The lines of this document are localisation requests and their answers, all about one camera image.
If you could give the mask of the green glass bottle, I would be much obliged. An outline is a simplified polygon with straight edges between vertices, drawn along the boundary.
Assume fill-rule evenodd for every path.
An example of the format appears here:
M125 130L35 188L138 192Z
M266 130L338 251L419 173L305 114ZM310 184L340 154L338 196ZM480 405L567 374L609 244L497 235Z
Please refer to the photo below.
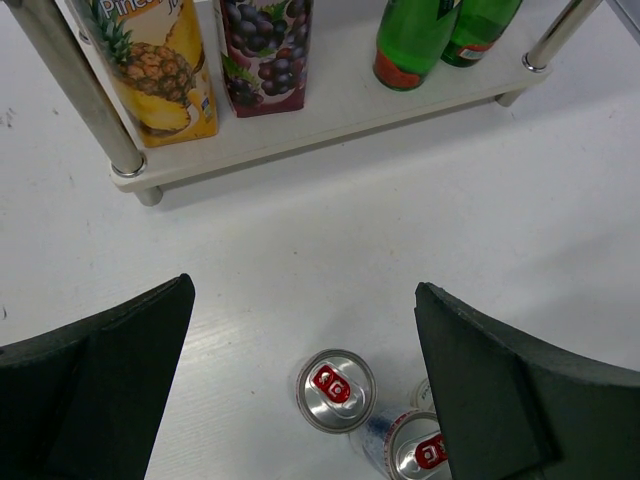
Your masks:
M421 86L451 39L461 8L455 0L389 1L376 35L377 79L397 91Z
M464 0L441 60L466 68L477 64L501 38L522 0Z

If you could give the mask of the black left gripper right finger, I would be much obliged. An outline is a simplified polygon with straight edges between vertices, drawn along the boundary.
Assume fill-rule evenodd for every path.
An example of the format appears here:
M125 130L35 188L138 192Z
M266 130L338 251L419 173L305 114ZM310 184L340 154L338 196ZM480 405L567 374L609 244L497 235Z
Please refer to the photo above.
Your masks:
M414 309L456 479L636 479L639 374L421 283Z

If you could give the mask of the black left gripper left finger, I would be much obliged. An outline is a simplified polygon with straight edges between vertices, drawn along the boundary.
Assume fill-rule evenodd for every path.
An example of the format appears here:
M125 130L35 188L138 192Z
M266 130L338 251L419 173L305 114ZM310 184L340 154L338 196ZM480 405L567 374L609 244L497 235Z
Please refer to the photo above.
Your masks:
M194 302L182 274L2 346L2 478L144 478Z

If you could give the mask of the clear bottle green cap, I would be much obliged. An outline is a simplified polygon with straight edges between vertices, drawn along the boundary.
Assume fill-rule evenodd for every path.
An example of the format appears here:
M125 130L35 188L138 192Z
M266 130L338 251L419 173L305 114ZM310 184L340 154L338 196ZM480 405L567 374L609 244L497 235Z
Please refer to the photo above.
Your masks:
M428 378L419 382L413 389L410 396L410 404L414 408L431 413L436 411L431 384Z

